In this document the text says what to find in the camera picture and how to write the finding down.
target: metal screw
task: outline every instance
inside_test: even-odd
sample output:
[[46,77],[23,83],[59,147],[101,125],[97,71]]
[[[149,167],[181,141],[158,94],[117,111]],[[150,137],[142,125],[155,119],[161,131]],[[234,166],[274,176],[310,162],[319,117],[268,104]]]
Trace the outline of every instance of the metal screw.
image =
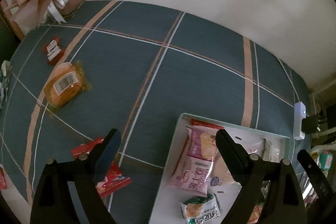
[[80,159],[80,160],[86,160],[86,159],[87,159],[87,153],[81,154],[81,155],[79,156],[79,159]]
[[282,160],[282,163],[283,163],[284,165],[290,165],[290,164],[291,164],[291,162],[290,162],[288,159],[283,159],[283,160]]
[[47,164],[48,164],[48,165],[51,165],[51,164],[54,163],[54,161],[55,161],[54,159],[52,159],[52,158],[48,158],[48,159],[47,159]]
[[250,154],[250,159],[251,160],[258,160],[259,156],[257,154]]

